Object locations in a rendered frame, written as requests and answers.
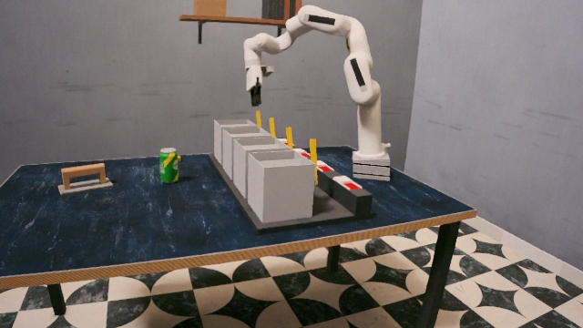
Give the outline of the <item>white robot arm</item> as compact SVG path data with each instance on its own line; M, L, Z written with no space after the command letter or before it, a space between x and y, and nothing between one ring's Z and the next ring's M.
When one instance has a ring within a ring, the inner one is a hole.
M354 18L316 7L302 7L297 16L286 22L288 32L282 36L274 38L261 33L247 39L244 42L245 68L261 66L262 76L268 77L274 72L274 66L261 65L261 51L271 55L279 54L292 46L297 37L313 29L331 36L344 36L349 52L344 63L344 72L351 99L358 105L359 151L355 152L355 156L361 159L381 158L385 155L384 149L391 145L382 143L381 89L371 80L373 61L363 26Z

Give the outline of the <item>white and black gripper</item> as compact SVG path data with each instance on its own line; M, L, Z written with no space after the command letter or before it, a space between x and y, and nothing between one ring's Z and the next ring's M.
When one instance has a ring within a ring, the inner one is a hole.
M251 106L258 107L261 104L260 96L262 87L261 66L248 66L245 69L247 70L247 91L249 92L251 90ZM252 94L253 92L254 94Z

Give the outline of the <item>green drink can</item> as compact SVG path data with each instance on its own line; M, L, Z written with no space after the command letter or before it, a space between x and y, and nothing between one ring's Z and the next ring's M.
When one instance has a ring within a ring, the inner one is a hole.
M178 153L175 149L162 149L159 154L161 181L170 184L179 179Z

